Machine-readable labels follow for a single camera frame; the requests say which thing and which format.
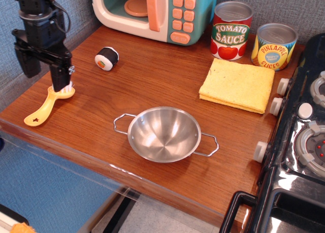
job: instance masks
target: toy microwave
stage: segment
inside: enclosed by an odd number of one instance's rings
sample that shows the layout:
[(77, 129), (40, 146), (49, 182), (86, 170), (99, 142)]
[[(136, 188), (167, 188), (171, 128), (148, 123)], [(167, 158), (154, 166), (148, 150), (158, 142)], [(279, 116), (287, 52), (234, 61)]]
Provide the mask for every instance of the toy microwave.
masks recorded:
[(216, 0), (92, 0), (105, 26), (162, 42), (196, 43), (214, 15)]

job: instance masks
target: toy stove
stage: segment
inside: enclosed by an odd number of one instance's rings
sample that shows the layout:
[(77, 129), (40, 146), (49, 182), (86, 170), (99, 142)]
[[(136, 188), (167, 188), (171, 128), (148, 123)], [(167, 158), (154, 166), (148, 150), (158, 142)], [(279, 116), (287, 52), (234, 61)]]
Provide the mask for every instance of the toy stove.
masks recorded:
[(271, 141), (255, 150), (257, 196), (236, 192), (220, 232), (230, 232), (240, 205), (251, 207), (244, 232), (325, 232), (325, 34), (308, 41), (278, 94)]

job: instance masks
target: microwave button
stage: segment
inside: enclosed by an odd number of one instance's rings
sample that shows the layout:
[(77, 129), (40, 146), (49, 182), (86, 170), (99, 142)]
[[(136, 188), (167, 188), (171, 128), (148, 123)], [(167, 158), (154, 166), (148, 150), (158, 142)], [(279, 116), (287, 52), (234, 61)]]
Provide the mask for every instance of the microwave button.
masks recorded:
[(193, 32), (193, 30), (194, 30), (194, 24), (192, 22), (185, 22), (184, 23), (183, 30), (185, 32)]
[(173, 17), (176, 19), (182, 19), (183, 11), (181, 9), (173, 9)]
[(193, 10), (195, 8), (196, 5), (196, 0), (185, 0), (185, 8), (189, 9), (189, 10)]
[(182, 7), (184, 0), (173, 0), (173, 6)]
[(194, 21), (194, 11), (184, 11), (185, 21)]
[(171, 39), (175, 43), (179, 44), (188, 44), (188, 42), (191, 40), (190, 35), (185, 34), (183, 32), (172, 32), (171, 34)]
[(182, 27), (183, 27), (182, 21), (173, 20), (173, 29), (175, 29), (175, 30), (181, 30)]

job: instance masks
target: yellow plastic spoon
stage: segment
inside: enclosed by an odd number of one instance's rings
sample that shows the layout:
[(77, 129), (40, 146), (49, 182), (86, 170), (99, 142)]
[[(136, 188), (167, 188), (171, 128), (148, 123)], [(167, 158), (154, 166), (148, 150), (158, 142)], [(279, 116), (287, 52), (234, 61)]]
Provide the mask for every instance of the yellow plastic spoon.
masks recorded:
[(52, 108), (57, 99), (69, 98), (75, 94), (75, 89), (72, 87), (72, 83), (59, 92), (55, 92), (52, 86), (49, 87), (47, 91), (47, 97), (43, 105), (24, 119), (26, 125), (38, 126), (43, 124), (51, 114)]

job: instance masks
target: gray wall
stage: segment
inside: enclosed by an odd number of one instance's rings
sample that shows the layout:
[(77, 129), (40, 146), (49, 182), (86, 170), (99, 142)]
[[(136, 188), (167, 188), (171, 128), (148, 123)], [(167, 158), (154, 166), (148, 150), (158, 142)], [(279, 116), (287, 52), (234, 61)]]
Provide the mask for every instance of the gray wall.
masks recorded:
[(325, 32), (325, 0), (217, 0), (242, 1), (253, 10), (250, 32), (265, 23), (277, 22), (292, 26), (299, 34), (298, 43), (305, 45), (312, 36)]
[[(93, 13), (91, 0), (56, 1), (71, 18), (72, 28), (65, 45), (73, 50), (100, 23)], [(254, 34), (260, 25), (270, 22), (293, 26), (298, 31), (300, 44), (306, 44), (313, 35), (325, 32), (325, 0), (217, 0), (218, 3), (224, 1), (242, 1), (251, 5), (254, 10), (251, 33)], [(22, 73), (14, 52), (15, 38), (11, 35), (15, 28), (24, 29), (18, 10), (18, 2), (0, 0), (0, 111), (48, 71), (44, 66), (41, 74), (32, 79)]]

